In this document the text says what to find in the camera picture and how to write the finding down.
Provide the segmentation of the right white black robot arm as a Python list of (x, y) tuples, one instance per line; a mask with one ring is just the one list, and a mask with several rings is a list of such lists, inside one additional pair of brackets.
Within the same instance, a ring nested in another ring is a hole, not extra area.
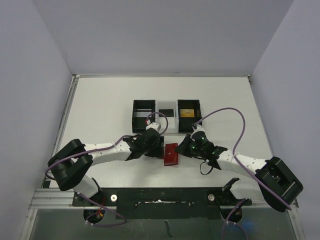
[(275, 156), (259, 159), (235, 153), (214, 145), (203, 130), (187, 134), (175, 152), (203, 160), (214, 169), (252, 178), (252, 181), (237, 180), (222, 192), (223, 200), (230, 205), (241, 199), (252, 199), (266, 202), (278, 212), (285, 212), (304, 189), (282, 159)]

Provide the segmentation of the red leather card holder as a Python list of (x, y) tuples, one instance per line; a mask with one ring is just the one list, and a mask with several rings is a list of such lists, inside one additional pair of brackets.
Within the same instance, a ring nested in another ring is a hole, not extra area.
[(175, 151), (177, 143), (168, 143), (164, 147), (163, 165), (165, 167), (176, 166), (179, 164), (179, 154)]

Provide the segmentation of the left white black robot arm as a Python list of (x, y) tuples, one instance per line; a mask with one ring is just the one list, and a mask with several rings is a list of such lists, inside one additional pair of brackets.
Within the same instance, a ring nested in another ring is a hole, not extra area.
[(73, 190), (95, 206), (102, 199), (101, 190), (87, 175), (90, 167), (112, 161), (129, 161), (141, 156), (161, 159), (165, 138), (153, 128), (134, 136), (124, 135), (111, 143), (86, 144), (73, 139), (47, 163), (52, 179), (61, 191)]

